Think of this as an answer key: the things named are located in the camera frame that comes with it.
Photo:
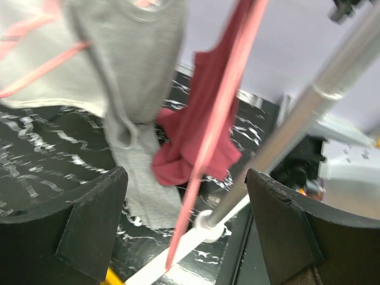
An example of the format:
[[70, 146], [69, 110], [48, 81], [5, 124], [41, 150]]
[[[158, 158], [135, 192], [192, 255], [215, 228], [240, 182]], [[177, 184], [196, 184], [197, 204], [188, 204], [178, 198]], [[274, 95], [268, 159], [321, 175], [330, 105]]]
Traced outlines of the maroon tank top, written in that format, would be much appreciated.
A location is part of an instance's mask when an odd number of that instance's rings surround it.
[[181, 185], [189, 180], [233, 44], [253, 4], [240, 0], [220, 41], [211, 50], [195, 54], [186, 106], [176, 111], [161, 109], [157, 123], [169, 142], [160, 147], [152, 162], [161, 185]]

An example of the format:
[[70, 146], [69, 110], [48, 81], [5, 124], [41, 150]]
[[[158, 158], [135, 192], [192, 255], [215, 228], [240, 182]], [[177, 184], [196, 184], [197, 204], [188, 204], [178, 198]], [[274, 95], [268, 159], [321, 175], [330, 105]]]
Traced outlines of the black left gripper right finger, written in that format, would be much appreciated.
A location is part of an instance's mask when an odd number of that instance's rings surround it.
[[271, 284], [379, 284], [379, 221], [250, 169], [246, 186]]

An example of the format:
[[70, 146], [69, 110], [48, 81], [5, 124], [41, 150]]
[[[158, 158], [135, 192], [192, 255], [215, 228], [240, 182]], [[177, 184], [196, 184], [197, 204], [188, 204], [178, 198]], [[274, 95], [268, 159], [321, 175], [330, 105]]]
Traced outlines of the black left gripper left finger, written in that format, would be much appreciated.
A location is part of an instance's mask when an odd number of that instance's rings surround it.
[[50, 201], [1, 218], [1, 284], [100, 284], [128, 185], [116, 167]]

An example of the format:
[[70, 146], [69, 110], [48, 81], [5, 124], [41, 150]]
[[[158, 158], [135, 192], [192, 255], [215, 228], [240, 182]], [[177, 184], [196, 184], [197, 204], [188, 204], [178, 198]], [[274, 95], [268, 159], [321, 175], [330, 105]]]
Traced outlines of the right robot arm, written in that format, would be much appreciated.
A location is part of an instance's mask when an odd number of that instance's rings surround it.
[[271, 172], [297, 192], [343, 211], [379, 218], [379, 126], [364, 142], [319, 123]]

